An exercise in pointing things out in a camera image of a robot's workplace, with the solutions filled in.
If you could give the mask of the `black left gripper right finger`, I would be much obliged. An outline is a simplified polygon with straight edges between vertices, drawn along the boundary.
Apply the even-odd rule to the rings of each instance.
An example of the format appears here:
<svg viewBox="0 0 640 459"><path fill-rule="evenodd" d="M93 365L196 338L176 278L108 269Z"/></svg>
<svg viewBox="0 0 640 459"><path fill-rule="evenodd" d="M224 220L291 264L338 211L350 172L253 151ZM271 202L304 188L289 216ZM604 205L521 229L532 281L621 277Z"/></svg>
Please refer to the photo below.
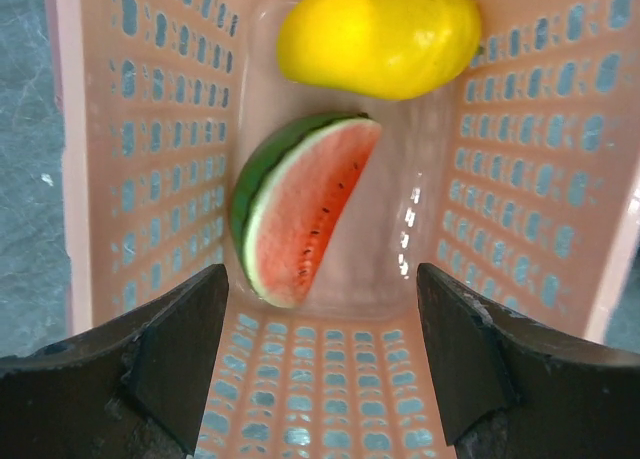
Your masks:
<svg viewBox="0 0 640 459"><path fill-rule="evenodd" d="M447 445L460 458L636 458L639 356L565 334L419 265Z"/></svg>

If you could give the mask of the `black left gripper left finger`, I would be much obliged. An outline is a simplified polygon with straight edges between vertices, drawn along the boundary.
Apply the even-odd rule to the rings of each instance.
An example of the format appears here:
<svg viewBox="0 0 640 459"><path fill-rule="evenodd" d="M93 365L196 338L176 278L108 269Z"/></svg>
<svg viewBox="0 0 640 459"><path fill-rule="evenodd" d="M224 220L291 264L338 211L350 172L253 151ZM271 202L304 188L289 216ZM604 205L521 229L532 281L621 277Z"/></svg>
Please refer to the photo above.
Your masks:
<svg viewBox="0 0 640 459"><path fill-rule="evenodd" d="M1 360L4 458L196 452L227 306L222 265L82 334Z"/></svg>

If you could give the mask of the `pink plastic basket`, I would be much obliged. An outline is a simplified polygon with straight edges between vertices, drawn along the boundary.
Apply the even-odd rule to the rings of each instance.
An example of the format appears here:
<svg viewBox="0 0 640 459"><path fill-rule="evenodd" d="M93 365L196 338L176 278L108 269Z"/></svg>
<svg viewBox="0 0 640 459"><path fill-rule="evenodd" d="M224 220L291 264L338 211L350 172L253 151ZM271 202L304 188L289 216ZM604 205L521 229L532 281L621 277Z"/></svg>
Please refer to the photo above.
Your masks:
<svg viewBox="0 0 640 459"><path fill-rule="evenodd" d="M284 79L299 0L45 0L65 121L69 330L213 263L229 277L199 458L452 458L416 272L593 342L639 234L639 0L475 0L479 54L389 102ZM248 287L232 190L258 144L324 111L383 138L300 309Z"/></svg>

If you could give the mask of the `toy peach slice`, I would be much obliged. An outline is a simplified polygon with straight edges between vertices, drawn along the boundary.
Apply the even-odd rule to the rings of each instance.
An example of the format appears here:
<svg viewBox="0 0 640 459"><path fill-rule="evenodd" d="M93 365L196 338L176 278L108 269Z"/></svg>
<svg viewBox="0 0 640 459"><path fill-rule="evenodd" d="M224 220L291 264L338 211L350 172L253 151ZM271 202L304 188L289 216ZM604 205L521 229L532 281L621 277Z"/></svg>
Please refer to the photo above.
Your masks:
<svg viewBox="0 0 640 459"><path fill-rule="evenodd" d="M230 198L229 230L260 299L287 309L305 302L382 131L365 113L312 114L249 156Z"/></svg>

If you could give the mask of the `yellow toy mango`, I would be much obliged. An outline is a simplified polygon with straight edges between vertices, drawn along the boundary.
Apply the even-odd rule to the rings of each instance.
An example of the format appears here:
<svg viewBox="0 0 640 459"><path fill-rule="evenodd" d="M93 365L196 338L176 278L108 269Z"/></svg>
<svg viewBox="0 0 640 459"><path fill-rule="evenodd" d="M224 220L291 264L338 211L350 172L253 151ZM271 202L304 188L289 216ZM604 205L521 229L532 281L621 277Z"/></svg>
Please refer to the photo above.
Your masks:
<svg viewBox="0 0 640 459"><path fill-rule="evenodd" d="M281 73L389 101L458 77L480 45L474 0L301 0L279 30Z"/></svg>

